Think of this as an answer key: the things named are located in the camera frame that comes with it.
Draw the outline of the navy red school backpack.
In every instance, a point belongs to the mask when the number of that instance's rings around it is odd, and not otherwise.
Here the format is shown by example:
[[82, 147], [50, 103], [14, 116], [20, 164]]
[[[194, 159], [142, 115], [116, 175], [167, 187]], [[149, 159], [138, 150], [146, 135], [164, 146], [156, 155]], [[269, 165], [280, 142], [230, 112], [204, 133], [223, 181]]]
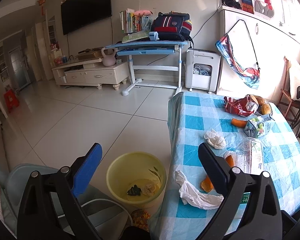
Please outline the navy red school backpack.
[[191, 41], [192, 22], [188, 13], [158, 13], [153, 21], [151, 31], [158, 33], [159, 40]]

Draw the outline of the black wall television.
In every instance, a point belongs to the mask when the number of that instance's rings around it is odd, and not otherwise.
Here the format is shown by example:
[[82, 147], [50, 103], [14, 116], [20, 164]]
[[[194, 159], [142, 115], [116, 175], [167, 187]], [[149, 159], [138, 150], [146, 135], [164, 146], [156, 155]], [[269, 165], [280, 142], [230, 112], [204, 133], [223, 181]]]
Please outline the black wall television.
[[66, 0], [61, 4], [64, 35], [111, 16], [111, 0]]

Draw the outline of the clear plastic wrapper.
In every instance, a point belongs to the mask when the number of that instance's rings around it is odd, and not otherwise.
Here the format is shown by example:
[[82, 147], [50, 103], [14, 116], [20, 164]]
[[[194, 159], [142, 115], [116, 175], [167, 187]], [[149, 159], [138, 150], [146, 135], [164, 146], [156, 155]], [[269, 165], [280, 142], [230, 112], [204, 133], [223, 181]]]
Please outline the clear plastic wrapper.
[[245, 138], [235, 149], [234, 165], [244, 173], [260, 175], [263, 171], [263, 145], [258, 139]]

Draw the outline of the cream TV cabinet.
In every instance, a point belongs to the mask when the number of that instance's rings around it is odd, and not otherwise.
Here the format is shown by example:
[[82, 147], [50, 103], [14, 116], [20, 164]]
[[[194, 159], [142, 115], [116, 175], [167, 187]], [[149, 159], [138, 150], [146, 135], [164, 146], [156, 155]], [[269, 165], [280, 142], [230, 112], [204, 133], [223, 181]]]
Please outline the cream TV cabinet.
[[65, 63], [52, 68], [52, 73], [58, 86], [91, 86], [101, 89], [103, 85], [111, 85], [115, 90], [119, 90], [121, 84], [126, 84], [129, 77], [126, 62], [106, 67], [101, 59]]

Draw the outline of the small white tissue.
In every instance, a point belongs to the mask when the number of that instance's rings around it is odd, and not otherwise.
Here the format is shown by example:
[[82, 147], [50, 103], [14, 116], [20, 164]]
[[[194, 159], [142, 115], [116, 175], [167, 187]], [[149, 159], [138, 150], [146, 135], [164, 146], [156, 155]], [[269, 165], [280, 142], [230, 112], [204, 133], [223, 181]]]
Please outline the small white tissue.
[[204, 139], [214, 149], [222, 150], [226, 147], [226, 142], [223, 136], [217, 133], [215, 130], [205, 132]]

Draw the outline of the wooden chair with cushion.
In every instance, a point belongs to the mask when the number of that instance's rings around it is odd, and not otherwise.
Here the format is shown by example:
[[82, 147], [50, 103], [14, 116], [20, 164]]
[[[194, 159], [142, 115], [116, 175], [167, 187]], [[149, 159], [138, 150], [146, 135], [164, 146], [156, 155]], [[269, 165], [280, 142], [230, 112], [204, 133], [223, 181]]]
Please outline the wooden chair with cushion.
[[300, 64], [284, 57], [285, 72], [279, 101], [276, 104], [288, 122], [294, 122], [296, 110], [300, 110], [300, 99], [297, 99], [297, 89], [300, 86]]

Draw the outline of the yellow plastic trash bin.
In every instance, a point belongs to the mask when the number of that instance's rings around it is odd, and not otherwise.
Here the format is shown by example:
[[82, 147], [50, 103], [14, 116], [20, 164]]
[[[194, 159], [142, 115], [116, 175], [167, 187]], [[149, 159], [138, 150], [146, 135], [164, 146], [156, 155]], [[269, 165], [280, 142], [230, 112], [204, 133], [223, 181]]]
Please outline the yellow plastic trash bin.
[[167, 182], [166, 169], [154, 155], [146, 152], [126, 153], [108, 167], [106, 184], [119, 202], [137, 208], [153, 207]]

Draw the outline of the colourful kite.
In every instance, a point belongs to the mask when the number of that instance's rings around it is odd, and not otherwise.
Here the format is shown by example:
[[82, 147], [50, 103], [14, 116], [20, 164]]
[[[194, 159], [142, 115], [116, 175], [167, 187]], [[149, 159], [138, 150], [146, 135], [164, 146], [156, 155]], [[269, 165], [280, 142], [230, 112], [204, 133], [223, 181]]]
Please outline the colourful kite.
[[216, 48], [245, 85], [258, 89], [260, 67], [253, 40], [244, 20], [237, 20], [216, 42]]

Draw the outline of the row of books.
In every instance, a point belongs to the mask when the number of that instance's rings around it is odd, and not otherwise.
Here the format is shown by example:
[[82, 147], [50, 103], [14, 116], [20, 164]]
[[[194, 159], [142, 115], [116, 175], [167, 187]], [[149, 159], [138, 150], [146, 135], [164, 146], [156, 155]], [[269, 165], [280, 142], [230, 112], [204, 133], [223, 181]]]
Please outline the row of books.
[[143, 30], [149, 30], [152, 19], [149, 16], [138, 16], [131, 9], [120, 11], [121, 29], [124, 34], [132, 34]]

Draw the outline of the green white juice carton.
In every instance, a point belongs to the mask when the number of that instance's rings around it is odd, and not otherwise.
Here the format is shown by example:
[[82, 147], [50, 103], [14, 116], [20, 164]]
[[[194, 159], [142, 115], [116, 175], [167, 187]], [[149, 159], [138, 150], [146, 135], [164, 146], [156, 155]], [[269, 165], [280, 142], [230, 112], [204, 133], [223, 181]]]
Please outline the green white juice carton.
[[274, 123], [275, 120], [270, 114], [257, 116], [247, 121], [243, 131], [248, 137], [257, 139], [267, 135]]

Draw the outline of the blue white study desk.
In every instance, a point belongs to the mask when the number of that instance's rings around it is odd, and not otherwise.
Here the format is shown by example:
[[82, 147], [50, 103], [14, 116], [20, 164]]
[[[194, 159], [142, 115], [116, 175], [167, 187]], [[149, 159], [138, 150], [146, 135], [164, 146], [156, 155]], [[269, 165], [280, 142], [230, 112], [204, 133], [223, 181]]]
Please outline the blue white study desk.
[[[166, 88], [175, 90], [178, 94], [182, 90], [181, 74], [182, 74], [182, 49], [188, 45], [188, 41], [134, 41], [127, 43], [117, 43], [106, 46], [106, 49], [114, 49], [118, 56], [126, 56], [128, 61], [128, 70], [130, 78], [130, 86], [121, 92], [123, 96], [128, 96], [130, 91], [136, 87], [153, 87]], [[176, 66], [160, 66], [160, 65], [135, 65], [133, 56], [145, 55], [174, 55], [178, 54], [178, 64]], [[178, 73], [178, 84], [173, 85], [158, 85], [154, 83], [144, 83], [141, 78], [135, 77], [136, 70], [162, 70]]]

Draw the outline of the pink kettlebell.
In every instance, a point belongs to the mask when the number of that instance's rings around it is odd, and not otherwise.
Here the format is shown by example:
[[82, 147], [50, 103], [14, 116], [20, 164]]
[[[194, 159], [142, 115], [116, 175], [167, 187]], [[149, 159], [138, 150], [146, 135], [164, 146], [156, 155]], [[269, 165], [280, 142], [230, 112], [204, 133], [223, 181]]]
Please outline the pink kettlebell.
[[114, 66], [116, 64], [115, 55], [116, 55], [117, 49], [116, 48], [112, 49], [111, 54], [106, 54], [105, 51], [106, 51], [106, 48], [101, 49], [101, 54], [102, 54], [102, 57], [103, 57], [103, 60], [102, 60], [103, 65], [105, 67]]

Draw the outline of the brown mango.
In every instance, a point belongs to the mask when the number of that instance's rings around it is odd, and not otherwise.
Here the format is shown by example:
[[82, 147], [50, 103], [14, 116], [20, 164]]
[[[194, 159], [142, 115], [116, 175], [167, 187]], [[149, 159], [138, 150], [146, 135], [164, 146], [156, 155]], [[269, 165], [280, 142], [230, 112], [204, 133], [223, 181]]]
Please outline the brown mango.
[[262, 98], [261, 96], [256, 96], [256, 95], [251, 94], [251, 97], [253, 100], [257, 101], [259, 106], [268, 104], [267, 100]]

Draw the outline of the white air purifier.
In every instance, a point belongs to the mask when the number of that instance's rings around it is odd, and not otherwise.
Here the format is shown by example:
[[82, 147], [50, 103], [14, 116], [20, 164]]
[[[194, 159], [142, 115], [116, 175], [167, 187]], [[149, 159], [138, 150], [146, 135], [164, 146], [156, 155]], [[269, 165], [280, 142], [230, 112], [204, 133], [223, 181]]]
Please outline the white air purifier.
[[185, 62], [185, 87], [209, 94], [217, 90], [221, 57], [213, 51], [188, 49]]

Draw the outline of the light blue sofa seat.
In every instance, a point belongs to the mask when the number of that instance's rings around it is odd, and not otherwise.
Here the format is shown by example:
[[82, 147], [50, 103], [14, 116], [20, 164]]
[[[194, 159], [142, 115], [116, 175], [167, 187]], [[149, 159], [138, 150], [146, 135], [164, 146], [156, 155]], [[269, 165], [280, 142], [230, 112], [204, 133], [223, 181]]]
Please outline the light blue sofa seat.
[[[58, 170], [34, 164], [18, 165], [9, 174], [0, 170], [0, 239], [17, 238], [19, 206], [33, 171], [44, 175]], [[132, 221], [131, 215], [121, 204], [91, 185], [77, 199], [103, 239], [119, 239], [126, 222]]]

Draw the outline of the blue checkered tablecloth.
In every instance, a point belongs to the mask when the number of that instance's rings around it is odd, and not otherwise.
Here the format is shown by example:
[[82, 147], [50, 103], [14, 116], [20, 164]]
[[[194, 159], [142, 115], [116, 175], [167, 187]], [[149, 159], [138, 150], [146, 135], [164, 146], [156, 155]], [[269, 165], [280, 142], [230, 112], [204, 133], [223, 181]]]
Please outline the blue checkered tablecloth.
[[[271, 175], [281, 209], [292, 215], [300, 209], [300, 144], [278, 108], [272, 110], [275, 122], [261, 138], [263, 168]], [[171, 98], [167, 122], [171, 164], [161, 208], [148, 223], [152, 239], [195, 239], [213, 217], [214, 210], [183, 203], [174, 174], [182, 171], [198, 187], [206, 176], [198, 158], [205, 133], [213, 130], [223, 136], [227, 151], [234, 151], [245, 138], [243, 130], [231, 124], [233, 118], [219, 95], [182, 92]]]

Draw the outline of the orange peel piece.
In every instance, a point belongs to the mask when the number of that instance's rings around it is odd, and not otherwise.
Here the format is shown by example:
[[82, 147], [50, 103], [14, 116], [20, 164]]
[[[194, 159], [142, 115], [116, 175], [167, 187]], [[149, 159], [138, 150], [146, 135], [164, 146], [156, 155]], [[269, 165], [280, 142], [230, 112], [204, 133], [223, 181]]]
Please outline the orange peel piece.
[[[228, 155], [225, 158], [225, 160], [229, 164], [230, 167], [234, 167], [234, 159], [233, 159], [232, 155]], [[201, 181], [200, 187], [207, 193], [209, 193], [210, 191], [212, 191], [214, 189], [209, 176], [206, 176], [206, 178], [203, 181]]]

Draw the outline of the red snack bag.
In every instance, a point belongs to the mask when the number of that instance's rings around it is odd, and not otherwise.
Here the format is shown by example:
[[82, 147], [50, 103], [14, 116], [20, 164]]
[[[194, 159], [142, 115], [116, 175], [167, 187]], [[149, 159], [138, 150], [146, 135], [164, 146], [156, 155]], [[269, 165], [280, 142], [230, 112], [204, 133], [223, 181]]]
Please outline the red snack bag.
[[224, 102], [225, 102], [224, 108], [226, 112], [230, 114], [239, 115], [242, 117], [251, 116], [259, 108], [257, 99], [251, 94], [248, 94], [241, 99], [234, 99], [225, 96]]

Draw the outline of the long orange peel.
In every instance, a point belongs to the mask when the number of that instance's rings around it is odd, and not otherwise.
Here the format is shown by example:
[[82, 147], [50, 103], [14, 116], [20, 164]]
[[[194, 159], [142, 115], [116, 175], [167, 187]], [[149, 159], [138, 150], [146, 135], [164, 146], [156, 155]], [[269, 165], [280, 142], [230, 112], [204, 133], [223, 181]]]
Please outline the long orange peel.
[[245, 128], [245, 126], [247, 125], [247, 121], [232, 118], [231, 124], [236, 126], [236, 127], [239, 127], [239, 128]]

